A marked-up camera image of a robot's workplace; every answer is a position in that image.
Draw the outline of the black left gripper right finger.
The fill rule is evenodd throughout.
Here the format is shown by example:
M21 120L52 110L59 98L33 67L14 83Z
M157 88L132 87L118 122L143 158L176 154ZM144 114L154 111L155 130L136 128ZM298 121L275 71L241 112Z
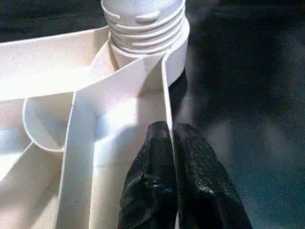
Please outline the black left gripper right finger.
M227 170L190 124L173 130L179 227L250 229L252 224Z

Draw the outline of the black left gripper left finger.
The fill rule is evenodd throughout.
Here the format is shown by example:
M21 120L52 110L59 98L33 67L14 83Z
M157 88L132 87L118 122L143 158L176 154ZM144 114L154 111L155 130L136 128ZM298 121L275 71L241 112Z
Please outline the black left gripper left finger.
M150 124L127 172L120 199L119 229L173 229L177 185L173 147L165 121Z

